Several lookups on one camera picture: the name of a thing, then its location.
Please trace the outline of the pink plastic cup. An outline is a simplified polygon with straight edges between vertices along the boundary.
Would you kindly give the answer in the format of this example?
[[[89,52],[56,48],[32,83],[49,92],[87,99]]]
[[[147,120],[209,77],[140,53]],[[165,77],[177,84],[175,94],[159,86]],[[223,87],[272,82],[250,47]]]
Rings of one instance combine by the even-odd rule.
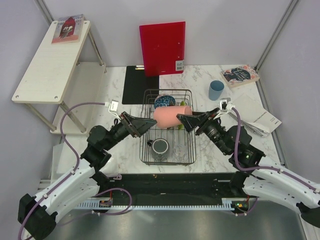
[[[167,129],[181,124],[177,115],[192,115],[189,106],[162,106],[157,107],[153,113],[153,118],[157,121],[156,126],[160,129]]]

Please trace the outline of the dark grey ceramic mug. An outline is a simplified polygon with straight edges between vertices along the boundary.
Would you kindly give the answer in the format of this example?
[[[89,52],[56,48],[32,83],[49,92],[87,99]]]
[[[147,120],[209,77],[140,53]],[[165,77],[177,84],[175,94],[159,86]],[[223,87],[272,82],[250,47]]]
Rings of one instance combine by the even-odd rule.
[[[148,140],[147,145],[150,148],[150,154],[155,161],[162,162],[167,160],[170,154],[170,145],[167,140],[157,138]]]

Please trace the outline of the light blue plastic cup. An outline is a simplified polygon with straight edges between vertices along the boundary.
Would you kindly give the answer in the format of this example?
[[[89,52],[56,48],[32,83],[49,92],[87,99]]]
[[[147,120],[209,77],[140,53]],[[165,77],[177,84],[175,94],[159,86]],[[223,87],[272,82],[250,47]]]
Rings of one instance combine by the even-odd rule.
[[[216,101],[221,96],[225,86],[219,80],[213,80],[209,85],[208,97],[212,101]]]

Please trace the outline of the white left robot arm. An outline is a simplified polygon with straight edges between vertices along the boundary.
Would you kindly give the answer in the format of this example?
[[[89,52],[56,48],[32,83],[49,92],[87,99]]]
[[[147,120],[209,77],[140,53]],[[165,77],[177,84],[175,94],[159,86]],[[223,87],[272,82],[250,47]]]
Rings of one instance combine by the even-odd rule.
[[[107,130],[94,126],[87,138],[87,147],[76,154],[76,163],[53,184],[31,196],[25,194],[19,201],[18,222],[35,240],[45,239],[57,223],[74,207],[90,197],[106,196],[110,191],[109,178],[101,169],[111,158],[110,149],[128,136],[141,137],[157,121],[133,117],[126,112]]]

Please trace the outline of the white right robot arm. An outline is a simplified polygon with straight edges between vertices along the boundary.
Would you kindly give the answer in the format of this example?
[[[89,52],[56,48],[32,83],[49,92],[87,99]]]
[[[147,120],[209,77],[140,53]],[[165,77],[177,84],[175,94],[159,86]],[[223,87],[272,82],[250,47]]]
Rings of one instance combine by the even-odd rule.
[[[235,197],[243,194],[263,198],[298,213],[314,227],[320,226],[320,185],[276,163],[251,145],[252,136],[240,122],[226,129],[221,125],[221,111],[176,117],[187,132],[205,134],[237,169],[229,191]]]

